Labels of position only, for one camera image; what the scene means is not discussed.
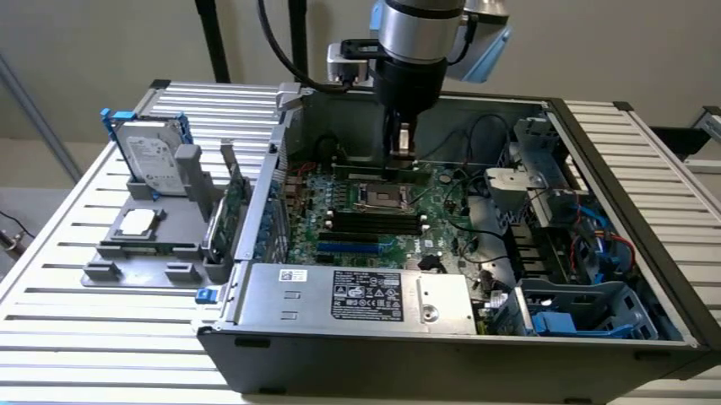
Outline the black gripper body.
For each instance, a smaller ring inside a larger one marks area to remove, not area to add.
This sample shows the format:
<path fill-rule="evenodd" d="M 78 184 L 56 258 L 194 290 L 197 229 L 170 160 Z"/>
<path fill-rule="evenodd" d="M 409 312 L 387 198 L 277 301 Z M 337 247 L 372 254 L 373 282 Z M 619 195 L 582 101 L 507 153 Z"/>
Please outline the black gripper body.
<path fill-rule="evenodd" d="M 373 93 L 381 106 L 399 116 L 417 116 L 435 104 L 443 87 L 447 60 L 415 64 L 377 59 Z"/>

